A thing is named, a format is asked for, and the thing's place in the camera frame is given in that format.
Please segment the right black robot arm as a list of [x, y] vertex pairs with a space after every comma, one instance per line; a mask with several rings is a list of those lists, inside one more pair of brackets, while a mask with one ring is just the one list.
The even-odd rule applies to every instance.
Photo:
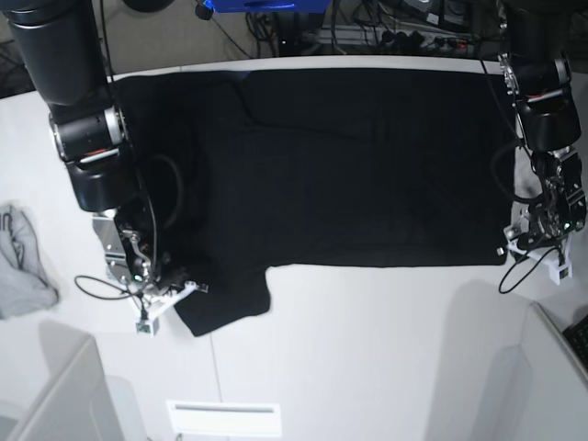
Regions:
[[28, 75], [49, 107], [51, 135], [81, 210], [105, 216], [121, 240], [118, 280], [162, 294], [182, 288], [184, 269], [164, 266], [153, 200], [141, 176], [90, 1], [4, 1]]

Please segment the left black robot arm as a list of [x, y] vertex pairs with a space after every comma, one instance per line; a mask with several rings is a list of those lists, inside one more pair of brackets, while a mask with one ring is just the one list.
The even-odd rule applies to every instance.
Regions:
[[562, 247], [586, 222], [582, 162], [574, 148], [582, 129], [566, 53], [571, 17], [586, 6], [584, 1], [498, 4], [505, 40], [499, 63], [540, 185], [539, 195], [526, 201], [528, 230], [516, 241], [524, 251]]

